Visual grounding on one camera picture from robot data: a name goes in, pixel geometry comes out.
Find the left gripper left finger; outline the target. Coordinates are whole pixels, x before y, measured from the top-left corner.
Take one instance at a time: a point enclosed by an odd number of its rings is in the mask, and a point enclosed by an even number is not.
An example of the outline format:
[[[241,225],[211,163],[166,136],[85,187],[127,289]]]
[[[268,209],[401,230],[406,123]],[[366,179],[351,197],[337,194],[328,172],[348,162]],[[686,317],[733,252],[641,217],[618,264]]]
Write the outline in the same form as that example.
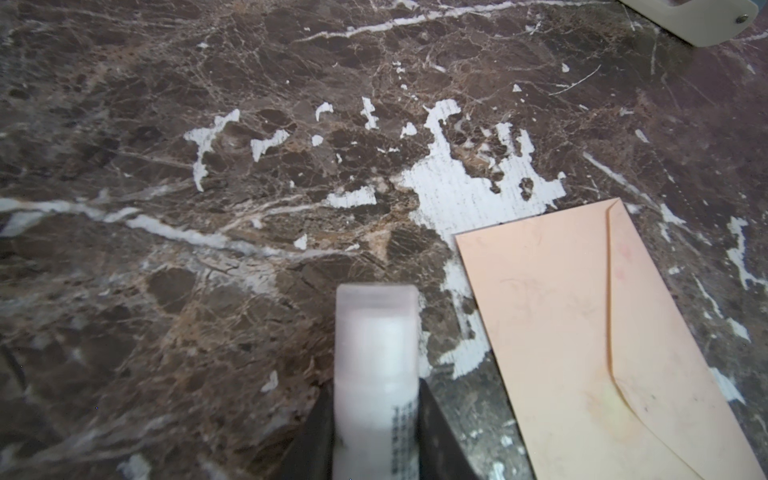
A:
[[[326,382],[306,421],[284,455],[280,480],[329,480],[334,446],[333,383]]]

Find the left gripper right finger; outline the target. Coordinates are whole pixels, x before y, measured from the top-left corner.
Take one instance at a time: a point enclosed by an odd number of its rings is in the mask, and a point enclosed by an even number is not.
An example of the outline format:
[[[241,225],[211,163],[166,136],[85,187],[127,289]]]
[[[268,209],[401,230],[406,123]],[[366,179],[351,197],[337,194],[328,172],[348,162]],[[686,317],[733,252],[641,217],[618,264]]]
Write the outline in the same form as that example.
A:
[[[420,480],[478,480],[428,383],[419,382],[417,441]]]

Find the white glue stick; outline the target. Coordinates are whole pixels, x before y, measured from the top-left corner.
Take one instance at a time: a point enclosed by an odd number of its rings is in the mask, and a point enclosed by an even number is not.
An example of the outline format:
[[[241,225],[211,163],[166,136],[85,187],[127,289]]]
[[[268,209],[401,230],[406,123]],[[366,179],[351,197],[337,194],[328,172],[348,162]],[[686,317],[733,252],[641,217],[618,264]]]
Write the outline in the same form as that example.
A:
[[[417,479],[416,338],[339,338],[334,371],[334,479]]]

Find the pink envelope with cream flap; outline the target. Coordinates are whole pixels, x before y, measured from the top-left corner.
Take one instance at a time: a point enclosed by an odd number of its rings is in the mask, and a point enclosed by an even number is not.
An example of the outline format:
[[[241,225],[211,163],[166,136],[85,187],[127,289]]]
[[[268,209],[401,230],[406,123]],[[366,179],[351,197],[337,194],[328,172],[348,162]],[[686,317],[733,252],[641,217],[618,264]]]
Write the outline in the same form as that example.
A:
[[[456,243],[538,478],[763,477],[622,201]]]

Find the clear glue stick cap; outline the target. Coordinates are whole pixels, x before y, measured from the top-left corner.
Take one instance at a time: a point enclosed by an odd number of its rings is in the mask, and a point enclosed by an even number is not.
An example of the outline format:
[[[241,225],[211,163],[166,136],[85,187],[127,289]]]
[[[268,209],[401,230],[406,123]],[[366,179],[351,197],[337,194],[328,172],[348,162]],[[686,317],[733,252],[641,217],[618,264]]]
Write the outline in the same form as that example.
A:
[[[349,283],[336,290],[334,377],[354,384],[419,381],[418,289]]]

